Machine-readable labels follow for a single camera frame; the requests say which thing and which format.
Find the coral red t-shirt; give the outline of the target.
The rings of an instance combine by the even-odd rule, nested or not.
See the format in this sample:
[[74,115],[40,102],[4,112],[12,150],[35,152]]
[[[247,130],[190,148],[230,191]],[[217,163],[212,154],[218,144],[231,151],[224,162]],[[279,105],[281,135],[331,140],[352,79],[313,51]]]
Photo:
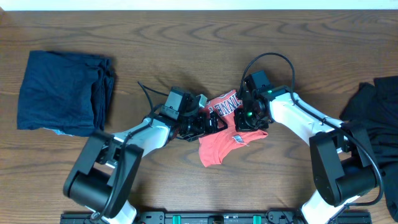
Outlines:
[[218,114],[228,127],[218,133],[209,134],[199,139],[198,153],[201,163],[205,167],[219,165],[234,149],[247,146],[251,141],[264,139],[268,133],[262,130],[238,132],[234,122],[234,112],[243,107],[242,101],[237,99],[236,90],[231,90],[208,101],[202,112],[209,115]]

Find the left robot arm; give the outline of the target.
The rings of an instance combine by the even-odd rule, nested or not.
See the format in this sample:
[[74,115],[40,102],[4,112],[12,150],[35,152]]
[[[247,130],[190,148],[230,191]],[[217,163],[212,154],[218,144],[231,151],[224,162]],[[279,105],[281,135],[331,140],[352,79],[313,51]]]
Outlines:
[[128,197],[141,159],[175,138],[192,142],[228,127],[217,113],[203,112],[205,104],[204,95],[174,86],[141,124],[115,134],[95,131],[63,186],[66,197],[91,210],[85,223],[133,223],[137,210]]

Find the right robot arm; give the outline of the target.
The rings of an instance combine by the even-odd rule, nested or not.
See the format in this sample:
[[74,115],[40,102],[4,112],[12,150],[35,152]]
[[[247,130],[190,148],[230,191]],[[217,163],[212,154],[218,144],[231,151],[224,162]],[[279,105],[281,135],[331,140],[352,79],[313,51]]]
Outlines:
[[304,102],[292,88],[272,85],[263,72],[243,76],[238,91],[243,107],[235,112],[237,131],[267,129],[280,123],[310,148],[316,191],[299,211],[267,215],[279,223],[370,223],[368,213],[349,212],[357,199],[383,188],[370,140],[362,124],[344,123]]

